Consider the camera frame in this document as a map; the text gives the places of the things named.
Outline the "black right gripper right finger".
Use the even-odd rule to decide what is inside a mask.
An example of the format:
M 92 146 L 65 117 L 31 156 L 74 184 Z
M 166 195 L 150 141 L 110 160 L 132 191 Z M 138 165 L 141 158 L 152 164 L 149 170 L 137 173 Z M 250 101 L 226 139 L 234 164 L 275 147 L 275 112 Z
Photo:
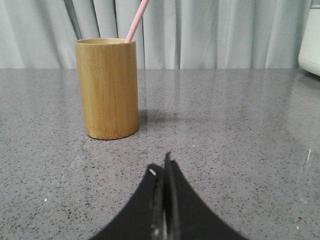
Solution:
M 169 240 L 244 240 L 215 215 L 190 186 L 167 152 L 164 160 L 164 211 Z

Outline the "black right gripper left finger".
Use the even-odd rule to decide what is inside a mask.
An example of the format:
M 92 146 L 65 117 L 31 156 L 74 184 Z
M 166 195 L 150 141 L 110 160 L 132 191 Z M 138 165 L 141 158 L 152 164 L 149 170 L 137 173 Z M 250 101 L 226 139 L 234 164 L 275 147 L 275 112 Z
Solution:
M 127 204 L 93 240 L 163 240 L 165 170 L 149 164 Z

